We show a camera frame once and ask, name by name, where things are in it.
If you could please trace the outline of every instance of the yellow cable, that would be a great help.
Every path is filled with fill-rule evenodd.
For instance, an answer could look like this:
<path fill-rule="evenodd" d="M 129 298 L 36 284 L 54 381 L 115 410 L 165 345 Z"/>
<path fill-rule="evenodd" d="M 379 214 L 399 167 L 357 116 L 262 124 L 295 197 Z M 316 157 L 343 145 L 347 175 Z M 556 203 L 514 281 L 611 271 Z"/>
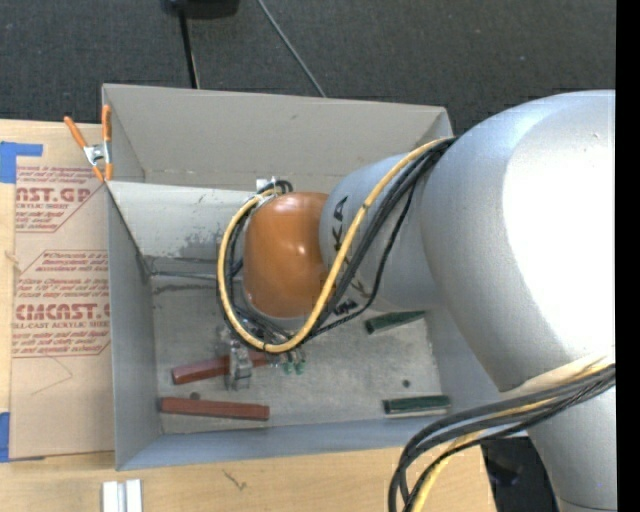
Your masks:
<path fill-rule="evenodd" d="M 604 369 L 607 366 L 607 364 L 604 363 L 600 363 L 600 361 L 597 361 L 594 364 L 591 364 L 590 366 L 587 366 L 586 368 L 581 368 L 575 375 L 573 375 L 571 378 L 568 379 L 563 379 L 561 382 L 559 382 L 559 384 L 566 384 L 569 383 L 573 380 L 576 380 L 578 378 L 581 377 L 587 377 L 589 375 L 592 375 L 596 372 L 599 372 L 600 370 Z M 526 405 L 521 405 L 519 407 L 513 407 L 511 409 L 508 409 L 506 411 L 502 411 L 496 414 L 493 414 L 490 416 L 490 418 L 500 418 L 501 416 L 508 416 L 510 414 L 513 413 L 520 413 L 520 412 L 527 412 L 529 410 L 534 410 L 542 405 L 544 405 L 545 403 L 550 402 L 552 399 L 551 398 L 545 398 L 543 400 L 539 400 L 538 402 L 532 403 L 532 404 L 526 404 Z M 477 432 L 471 432 L 469 434 L 466 434 L 464 436 L 458 437 L 456 439 L 454 439 L 451 444 L 449 444 L 449 446 L 447 447 L 447 449 L 445 450 L 445 452 L 443 453 L 443 455 L 445 455 L 446 453 L 450 452 L 451 450 L 455 449 L 456 447 L 467 443 L 468 441 L 471 441 L 473 439 L 475 439 L 476 437 L 480 436 L 480 434 L 482 434 L 484 432 L 484 430 L 479 430 Z M 438 477 L 438 475 L 442 472 L 442 470 L 446 467 L 447 463 L 449 462 L 450 458 L 446 458 L 443 459 L 442 461 L 440 461 L 437 466 L 435 466 L 432 470 L 431 473 L 427 476 L 427 478 L 424 480 L 424 482 L 422 482 L 420 489 L 418 490 L 418 495 L 416 496 L 416 499 L 414 501 L 413 506 L 411 507 L 411 512 L 420 512 L 422 510 L 422 508 L 424 507 L 424 504 L 427 500 L 427 496 L 429 495 L 429 493 L 431 492 L 431 489 L 433 488 L 434 484 L 435 484 L 435 480 Z"/>
<path fill-rule="evenodd" d="M 380 196 L 380 194 L 382 194 L 382 191 L 384 190 L 384 187 L 386 187 L 389 182 L 410 162 L 412 162 L 413 160 L 415 160 L 416 158 L 418 158 L 420 155 L 422 155 L 423 153 L 425 153 L 426 151 L 429 151 L 431 148 L 433 148 L 434 146 L 436 146 L 437 144 L 439 144 L 440 142 L 446 140 L 447 138 L 442 138 L 442 139 L 437 139 L 434 141 L 431 141 L 423 146 L 420 146 L 419 148 L 411 151 L 408 155 L 406 155 L 402 160 L 400 160 L 396 165 L 393 166 L 393 168 L 387 172 L 387 174 L 384 175 L 384 177 L 376 184 L 376 186 L 373 188 L 373 190 L 369 193 L 369 195 L 367 196 L 367 198 L 364 200 L 364 202 L 362 203 L 362 205 L 360 206 L 360 209 L 358 210 L 358 212 L 356 213 L 353 221 L 351 222 L 351 225 L 349 226 L 349 229 L 344 237 L 344 241 L 342 243 L 342 246 L 340 247 L 340 250 L 338 251 L 338 253 L 336 254 L 336 259 L 333 262 L 333 265 L 331 266 L 331 269 L 329 271 L 329 275 L 327 276 L 327 280 L 324 283 L 324 286 L 322 288 L 322 291 L 320 292 L 320 295 L 318 297 L 318 300 L 316 301 L 313 310 L 311 311 L 311 314 L 309 315 L 309 317 L 307 318 L 306 322 L 304 323 L 304 325 L 302 326 L 302 328 L 295 334 L 295 336 L 293 336 L 290 340 L 286 341 L 285 343 L 279 344 L 279 345 L 275 345 L 275 344 L 270 344 L 270 343 L 266 343 L 265 341 L 254 337 L 250 332 L 248 332 L 243 326 L 242 324 L 238 321 L 238 319 L 236 318 L 235 312 L 233 311 L 233 307 L 229 301 L 229 296 L 228 296 L 228 292 L 226 289 L 226 280 L 225 280 L 225 258 L 224 255 L 226 254 L 226 250 L 227 250 L 227 246 L 229 245 L 229 240 L 231 238 L 231 232 L 233 231 L 233 228 L 236 226 L 236 224 L 240 221 L 240 219 L 244 216 L 244 214 L 250 210 L 251 208 L 253 208 L 253 206 L 258 202 L 261 201 L 264 197 L 264 195 L 258 195 L 255 196 L 254 198 L 252 198 L 251 200 L 249 200 L 239 211 L 238 213 L 236 213 L 234 215 L 234 217 L 231 219 L 231 222 L 229 223 L 229 226 L 227 227 L 224 235 L 222 236 L 222 242 L 220 243 L 220 250 L 218 253 L 218 287 L 220 290 L 220 301 L 222 303 L 222 307 L 227 315 L 227 317 L 229 318 L 229 321 L 231 322 L 231 325 L 233 326 L 233 328 L 235 329 L 235 331 L 242 337 L 243 340 L 245 340 L 247 343 L 249 343 L 250 345 L 252 345 L 255 348 L 258 348 L 260 350 L 264 350 L 265 352 L 270 352 L 273 354 L 279 354 L 282 352 L 287 352 L 289 350 L 294 349 L 295 347 L 297 347 L 300 343 L 302 343 L 302 341 L 305 339 L 305 337 L 307 336 L 307 334 L 309 334 L 309 331 L 313 328 L 316 320 L 318 319 L 318 317 L 321 315 L 322 313 L 322 309 L 324 308 L 324 306 L 326 305 L 331 292 L 333 290 L 333 286 L 336 282 L 336 279 L 338 277 L 338 273 L 340 272 L 340 268 L 342 267 L 342 264 L 344 263 L 344 260 L 347 256 L 347 252 L 349 251 L 349 249 L 351 248 L 351 244 L 353 243 L 353 239 L 356 236 L 356 232 L 358 230 L 358 227 L 360 226 L 360 224 L 362 224 L 363 220 L 364 220 L 364 216 L 367 213 L 367 210 L 371 207 L 371 205 L 373 204 L 373 202 L 378 198 L 378 196 Z"/>
<path fill-rule="evenodd" d="M 458 437 L 457 439 L 454 439 L 451 442 L 451 444 L 449 444 L 449 446 L 447 447 L 445 453 L 457 448 L 461 444 L 464 444 L 468 441 L 472 441 L 481 433 L 482 431 L 472 432 L 471 434 L 466 434 L 464 436 Z M 431 473 L 429 474 L 429 476 L 427 476 L 425 481 L 422 483 L 420 490 L 418 491 L 416 500 L 414 501 L 413 506 L 411 507 L 411 512 L 420 512 L 423 509 L 424 504 L 427 501 L 427 496 L 429 496 L 431 489 L 433 489 L 433 486 L 435 485 L 436 478 L 442 472 L 442 470 L 447 466 L 450 460 L 451 460 L 450 457 L 443 459 L 436 465 L 436 467 L 434 467 L 431 470 Z"/>

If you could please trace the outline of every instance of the black cable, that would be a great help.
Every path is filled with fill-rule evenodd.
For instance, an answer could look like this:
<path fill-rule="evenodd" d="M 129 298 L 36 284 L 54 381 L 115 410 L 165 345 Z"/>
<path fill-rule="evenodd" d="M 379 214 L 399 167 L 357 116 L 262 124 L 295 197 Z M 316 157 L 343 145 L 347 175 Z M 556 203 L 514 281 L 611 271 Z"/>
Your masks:
<path fill-rule="evenodd" d="M 571 407 L 572 405 L 575 405 L 576 403 L 588 400 L 602 393 L 603 391 L 606 391 L 614 384 L 615 364 L 610 365 L 607 368 L 604 368 L 603 370 L 600 370 L 592 375 L 582 377 L 574 382 L 558 386 L 551 390 L 533 393 L 525 397 L 518 397 L 504 402 L 497 402 L 496 404 L 490 404 L 489 406 L 481 406 L 469 411 L 463 411 L 462 413 L 458 413 L 449 418 L 443 418 L 442 420 L 429 425 L 421 432 L 413 436 L 411 441 L 403 450 L 403 453 L 400 457 L 400 463 L 398 465 L 398 468 L 394 472 L 394 476 L 389 488 L 389 510 L 391 512 L 396 511 L 396 499 L 399 489 L 401 490 L 403 499 L 407 503 L 406 508 L 408 508 L 408 500 L 410 499 L 409 497 L 411 496 L 411 494 L 408 494 L 408 490 L 406 489 L 406 471 L 413 464 L 413 462 L 415 462 L 415 460 L 417 460 L 422 454 L 432 449 L 433 447 L 472 432 L 486 430 L 487 428 L 494 428 L 496 426 L 496 421 L 501 421 L 501 424 L 505 425 L 513 423 L 516 418 L 524 416 L 525 420 L 518 423 L 516 426 L 504 429 L 498 434 L 494 434 L 488 437 L 485 436 L 482 439 L 478 440 L 475 444 L 478 444 L 483 440 L 498 438 L 495 437 L 498 435 L 504 437 L 507 435 L 515 434 L 517 432 L 520 432 L 521 430 L 530 428 L 531 426 L 534 426 L 548 419 L 549 417 L 567 409 L 568 407 Z M 439 434 L 438 436 L 433 436 L 433 434 L 438 430 L 443 430 L 444 428 L 450 426 L 448 424 L 460 423 L 462 421 L 473 419 L 474 417 L 483 417 L 487 414 L 498 414 L 512 408 L 531 405 L 541 400 L 549 399 L 554 399 L 554 401 L 552 403 L 542 404 L 540 407 L 529 412 L 477 420 L 461 427 L 452 428 L 444 433 Z M 429 435 L 433 437 L 431 437 L 431 439 L 425 439 L 425 436 Z M 460 450 L 464 449 L 464 447 L 469 446 L 471 445 L 462 445 L 460 447 Z M 414 486 L 414 491 L 419 489 L 420 485 L 421 483 L 416 483 L 416 485 Z"/>
<path fill-rule="evenodd" d="M 443 460 L 451 457 L 452 455 L 455 455 L 456 453 L 459 453 L 463 450 L 466 450 L 467 448 L 471 448 L 472 446 L 477 446 L 479 444 L 481 444 L 482 442 L 485 441 L 493 441 L 493 440 L 497 440 L 497 439 L 503 439 L 505 437 L 509 437 L 511 435 L 514 435 L 518 432 L 521 432 L 523 430 L 529 429 L 531 427 L 534 427 L 540 423 L 542 423 L 543 421 L 548 420 L 549 418 L 565 411 L 566 409 L 568 409 L 569 407 L 572 407 L 578 403 L 587 401 L 601 393 L 603 393 L 604 391 L 608 390 L 609 388 L 611 388 L 613 385 L 615 385 L 615 371 L 614 371 L 614 375 L 612 378 L 608 378 L 605 379 L 603 382 L 597 383 L 597 384 L 593 384 L 591 386 L 586 386 L 581 392 L 577 393 L 575 396 L 570 397 L 568 399 L 566 399 L 565 401 L 563 401 L 563 403 L 556 405 L 550 412 L 544 412 L 544 413 L 540 413 L 535 415 L 533 418 L 526 420 L 516 426 L 513 427 L 509 427 L 506 429 L 501 430 L 498 433 L 495 434 L 491 434 L 488 436 L 483 436 L 482 438 L 473 440 L 473 441 L 469 441 L 463 445 L 460 445 L 452 450 L 449 450 L 447 453 L 442 454 L 440 457 L 438 457 L 436 460 L 434 460 L 424 471 L 423 473 L 420 475 L 420 477 L 418 478 L 418 480 L 416 481 L 416 484 L 414 485 L 414 490 L 412 491 L 411 495 L 409 496 L 409 499 L 406 501 L 405 507 L 404 507 L 404 511 L 406 512 L 410 512 L 412 510 L 413 507 L 413 503 L 418 495 L 418 492 L 420 490 L 420 488 L 422 487 L 422 485 L 424 484 L 424 481 L 426 480 L 426 478 L 431 474 L 431 472 L 433 472 L 433 470 L 436 468 L 436 466 L 438 464 L 440 464 Z"/>
<path fill-rule="evenodd" d="M 340 282 L 336 286 L 336 291 L 334 292 L 333 297 L 327 303 L 325 311 L 318 319 L 316 325 L 322 326 L 322 324 L 327 320 L 331 313 L 337 308 L 338 303 L 340 302 L 340 300 L 342 300 L 342 297 L 346 293 L 351 280 L 355 276 L 355 273 L 362 263 L 362 260 L 366 256 L 371 244 L 375 240 L 375 237 L 380 231 L 380 228 L 387 220 L 392 210 L 396 207 L 400 199 L 407 193 L 407 191 L 411 187 L 413 187 L 417 183 L 419 178 L 424 176 L 430 169 L 435 166 L 442 154 L 444 154 L 444 152 L 453 144 L 454 141 L 454 138 L 443 141 L 431 150 L 426 151 L 425 153 L 420 155 L 416 160 L 408 164 L 407 167 L 389 185 L 390 189 L 388 193 L 385 195 L 381 205 L 376 210 L 374 218 L 367 226 L 363 234 L 361 243 L 358 245 L 356 251 L 352 255 Z M 337 327 L 342 323 L 344 322 L 337 321 L 332 325 L 333 327 Z M 329 329 L 323 327 L 314 328 L 311 330 L 309 336 L 315 337 L 323 332 L 326 332 L 327 330 Z"/>
<path fill-rule="evenodd" d="M 263 2 L 263 0 L 257 0 L 257 2 L 258 2 L 258 5 L 260 6 L 260 8 L 262 9 L 262 12 L 264 12 L 264 15 L 269 20 L 269 23 L 271 23 L 271 26 L 276 30 L 276 32 L 280 36 L 280 39 L 282 39 L 282 42 L 285 44 L 285 46 L 291 52 L 291 55 L 293 55 L 294 59 L 296 59 L 296 61 L 298 62 L 298 64 L 302 68 L 302 71 L 304 71 L 305 75 L 307 75 L 307 78 L 313 84 L 313 86 L 315 87 L 316 91 L 318 91 L 318 94 L 320 96 L 322 96 L 323 98 L 326 98 L 327 95 L 322 90 L 322 87 L 320 87 L 320 84 L 318 83 L 318 81 L 315 79 L 315 77 L 311 73 L 311 70 L 304 63 L 304 61 L 302 60 L 302 57 L 300 57 L 300 55 L 298 55 L 298 52 L 296 51 L 296 49 L 291 44 L 291 41 L 289 41 L 287 36 L 284 34 L 283 30 L 280 28 L 280 25 L 278 25 L 278 22 L 271 15 L 271 13 L 269 12 L 269 9 L 267 9 L 267 6 Z"/>
<path fill-rule="evenodd" d="M 437 444 L 442 442 L 446 442 L 447 440 L 454 439 L 456 437 L 460 437 L 460 435 L 464 435 L 469 433 L 468 431 L 464 431 L 461 434 L 456 432 L 455 434 L 450 434 L 451 430 L 447 431 L 446 434 L 449 434 L 449 439 L 444 437 L 438 437 L 438 441 L 434 444 L 429 442 L 425 444 L 425 440 L 433 436 L 439 430 L 443 430 L 451 425 L 455 425 L 458 423 L 462 423 L 464 421 L 468 421 L 474 418 L 482 418 L 489 414 L 501 414 L 510 409 L 533 405 L 543 400 L 551 400 L 551 399 L 562 399 L 566 396 L 574 396 L 576 393 L 579 393 L 587 386 L 597 385 L 603 379 L 606 379 L 610 373 L 615 374 L 615 366 L 613 369 L 607 367 L 601 371 L 594 373 L 593 375 L 589 375 L 587 377 L 583 377 L 577 379 L 575 382 L 571 382 L 568 384 L 564 384 L 562 386 L 558 386 L 556 388 L 540 391 L 537 393 L 533 393 L 524 397 L 517 397 L 511 400 L 496 402 L 495 404 L 490 404 L 489 406 L 481 406 L 478 408 L 470 409 L 468 411 L 463 411 L 451 417 L 443 418 L 442 420 L 435 422 L 421 432 L 413 436 L 413 438 L 407 443 L 405 449 L 403 450 L 400 456 L 400 462 L 398 465 L 398 473 L 403 470 L 406 470 L 413 461 L 415 461 L 418 457 L 420 457 L 423 453 L 433 448 Z M 469 423 L 467 425 L 475 425 L 477 430 L 483 430 L 487 428 L 482 421 L 484 420 L 476 420 L 474 423 Z M 406 490 L 406 481 L 403 477 L 401 477 L 401 491 L 403 496 L 405 496 Z"/>
<path fill-rule="evenodd" d="M 327 326 L 316 329 L 315 331 L 310 333 L 309 336 L 307 336 L 307 338 L 304 340 L 304 343 L 315 338 L 316 336 L 319 336 L 320 334 L 323 334 L 331 329 L 334 329 L 335 327 L 338 327 L 339 325 L 342 325 L 360 316 L 367 309 L 369 309 L 371 304 L 373 304 L 373 302 L 376 300 L 376 296 L 378 295 L 378 289 L 380 287 L 380 283 L 382 282 L 382 274 L 384 273 L 384 267 L 387 264 L 387 259 L 391 254 L 391 249 L 393 249 L 393 245 L 396 241 L 398 233 L 400 232 L 400 228 L 404 223 L 404 219 L 407 216 L 407 213 L 409 212 L 409 206 L 411 206 L 411 200 L 413 198 L 413 193 L 415 191 L 415 188 L 416 188 L 416 183 L 413 184 L 411 191 L 409 192 L 409 196 L 407 197 L 407 201 L 405 202 L 404 208 L 402 209 L 402 212 L 400 213 L 398 220 L 396 221 L 396 224 L 393 228 L 391 236 L 389 237 L 389 240 L 387 240 L 387 244 L 385 245 L 384 251 L 382 253 L 382 257 L 380 258 L 380 263 L 378 264 L 378 269 L 376 271 L 373 288 L 371 290 L 371 294 L 369 295 L 369 299 L 367 300 L 367 303 L 358 311 L 355 311 L 339 320 L 336 320 L 335 322 Z"/>
<path fill-rule="evenodd" d="M 191 36 L 189 35 L 189 24 L 184 9 L 178 8 L 178 19 L 180 20 L 180 32 L 182 33 L 182 44 L 187 58 L 187 69 L 189 71 L 189 81 L 192 89 L 200 89 L 200 78 L 196 69 L 196 60 L 191 47 Z"/>
<path fill-rule="evenodd" d="M 446 149 L 448 149 L 451 146 L 454 140 L 455 139 L 453 138 L 448 139 L 446 141 L 439 143 L 434 148 L 431 148 L 429 151 L 426 151 L 422 155 L 418 156 L 413 162 L 409 163 L 396 177 L 394 177 L 394 181 L 389 185 L 390 189 L 388 193 L 385 194 L 384 198 L 381 201 L 380 206 L 376 209 L 374 213 L 373 220 L 369 223 L 369 225 L 364 231 L 362 242 L 358 245 L 350 262 L 345 268 L 344 274 L 336 286 L 336 292 L 328 302 L 327 306 L 325 307 L 325 311 L 320 315 L 320 317 L 315 323 L 315 326 L 310 330 L 309 334 L 307 335 L 303 343 L 308 341 L 311 338 L 318 336 L 321 333 L 328 331 L 329 329 L 333 329 L 338 325 L 341 325 L 355 318 L 356 316 L 360 315 L 363 311 L 365 311 L 373 303 L 373 300 L 375 299 L 375 295 L 377 294 L 377 291 L 381 282 L 382 273 L 384 270 L 386 260 L 391 252 L 391 249 L 393 247 L 393 242 L 395 242 L 395 239 L 399 233 L 402 222 L 408 213 L 408 208 L 411 203 L 411 196 L 413 195 L 413 191 L 415 190 L 417 181 L 427 171 L 433 168 L 433 166 L 440 159 L 444 151 L 446 151 Z M 262 187 L 261 189 L 259 189 L 257 193 L 259 194 L 259 193 L 266 192 L 267 190 L 270 190 L 271 188 L 276 186 L 278 186 L 281 189 L 282 193 L 287 193 L 293 190 L 293 186 L 288 181 L 276 180 L 275 182 L 270 182 L 264 187 Z M 390 238 L 390 243 L 388 242 L 385 247 L 383 256 L 381 258 L 381 263 L 376 272 L 376 278 L 375 278 L 375 283 L 373 288 L 373 291 L 375 293 L 372 292 L 370 296 L 371 300 L 369 300 L 368 303 L 365 305 L 365 307 L 362 308 L 361 310 L 355 313 L 352 313 L 348 317 L 342 318 L 332 323 L 329 326 L 322 327 L 323 323 L 331 315 L 331 312 L 337 307 L 339 301 L 341 300 L 342 296 L 346 292 L 348 286 L 350 285 L 351 280 L 355 276 L 355 273 L 359 265 L 364 259 L 369 247 L 375 240 L 375 237 L 377 236 L 380 228 L 382 227 L 384 222 L 387 220 L 392 210 L 397 206 L 400 199 L 403 196 L 405 196 L 408 191 L 411 191 L 411 195 L 409 196 L 409 199 L 405 204 L 405 207 L 403 208 L 403 212 L 401 213 L 398 219 L 398 222 L 396 222 L 396 225 L 394 226 L 394 230 Z M 244 223 L 251 211 L 253 211 L 253 209 L 246 212 L 245 216 L 239 221 L 238 224 L 240 224 L 241 222 Z M 240 233 L 240 229 L 238 228 L 239 226 L 237 225 L 231 234 L 231 250 L 233 251 L 235 251 L 235 244 L 237 241 L 237 237 L 239 236 L 239 233 Z M 223 255 L 223 257 L 225 258 L 225 265 L 227 265 L 227 254 Z M 226 274 L 227 279 L 231 279 L 233 275 L 235 275 L 240 270 L 241 265 L 242 265 L 242 262 L 234 262 L 232 260 L 229 264 L 229 268 L 231 268 L 231 272 Z M 257 323 L 255 322 L 254 318 L 251 318 L 251 316 L 253 315 L 249 317 L 244 315 L 242 316 L 247 321 L 252 321 L 253 323 Z M 271 334 L 273 334 L 274 332 L 277 332 L 279 335 L 284 336 L 285 339 L 290 339 L 290 334 L 286 333 L 283 329 L 279 329 L 276 327 L 275 330 L 274 329 L 268 329 L 268 330 L 272 331 Z"/>

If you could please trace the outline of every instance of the blue tape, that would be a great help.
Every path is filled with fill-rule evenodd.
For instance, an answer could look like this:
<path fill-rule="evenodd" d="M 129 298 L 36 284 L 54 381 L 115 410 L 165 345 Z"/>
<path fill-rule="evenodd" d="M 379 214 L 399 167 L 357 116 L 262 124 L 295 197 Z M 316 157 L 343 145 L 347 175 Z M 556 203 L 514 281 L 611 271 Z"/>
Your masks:
<path fill-rule="evenodd" d="M 0 183 L 16 182 L 16 161 L 19 156 L 42 156 L 42 144 L 0 142 Z"/>
<path fill-rule="evenodd" d="M 9 462 L 9 413 L 0 413 L 0 462 Z"/>

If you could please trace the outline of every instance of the orange clip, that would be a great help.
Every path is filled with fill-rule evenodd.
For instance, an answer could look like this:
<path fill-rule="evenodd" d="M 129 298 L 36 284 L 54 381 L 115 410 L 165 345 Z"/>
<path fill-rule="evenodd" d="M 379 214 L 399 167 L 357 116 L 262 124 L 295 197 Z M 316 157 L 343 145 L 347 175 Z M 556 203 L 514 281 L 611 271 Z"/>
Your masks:
<path fill-rule="evenodd" d="M 71 131 L 71 136 L 78 143 L 78 146 L 80 146 L 83 150 L 89 147 L 87 144 L 87 141 L 84 140 L 82 133 L 80 133 L 80 130 L 76 126 L 76 123 L 73 122 L 73 119 L 71 119 L 69 116 L 64 116 L 64 124 L 66 124 L 69 127 L 69 130 Z M 100 182 L 104 182 L 104 176 L 102 176 L 102 173 L 100 172 L 100 169 L 98 169 L 98 166 L 95 165 L 93 162 L 90 162 L 90 163 L 93 168 L 93 174 L 96 175 L 96 178 L 98 178 Z"/>
<path fill-rule="evenodd" d="M 64 124 L 69 127 L 71 136 L 84 151 L 96 177 L 101 182 L 104 182 L 105 179 L 110 180 L 113 176 L 113 163 L 111 161 L 111 107 L 109 105 L 102 107 L 102 144 L 93 147 L 89 146 L 73 119 L 69 116 L 64 117 Z M 100 172 L 96 165 L 96 160 L 101 157 L 105 159 L 105 175 Z"/>
<path fill-rule="evenodd" d="M 102 107 L 102 140 L 104 143 L 105 178 L 111 180 L 113 176 L 113 163 L 111 161 L 111 106 Z"/>

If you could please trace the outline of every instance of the gray floor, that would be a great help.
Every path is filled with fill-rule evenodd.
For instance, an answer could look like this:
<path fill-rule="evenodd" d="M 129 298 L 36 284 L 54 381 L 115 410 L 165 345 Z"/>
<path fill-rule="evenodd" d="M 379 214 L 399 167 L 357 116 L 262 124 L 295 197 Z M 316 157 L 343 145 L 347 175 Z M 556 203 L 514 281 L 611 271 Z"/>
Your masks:
<path fill-rule="evenodd" d="M 444 106 L 458 134 L 529 99 L 616 87 L 615 0 L 264 2 L 327 96 Z M 0 118 L 96 122 L 104 82 L 190 87 L 180 23 L 160 4 L 0 0 Z M 201 88 L 320 94 L 258 0 L 188 27 Z M 552 510 L 518 485 L 497 493 L 501 512 Z"/>

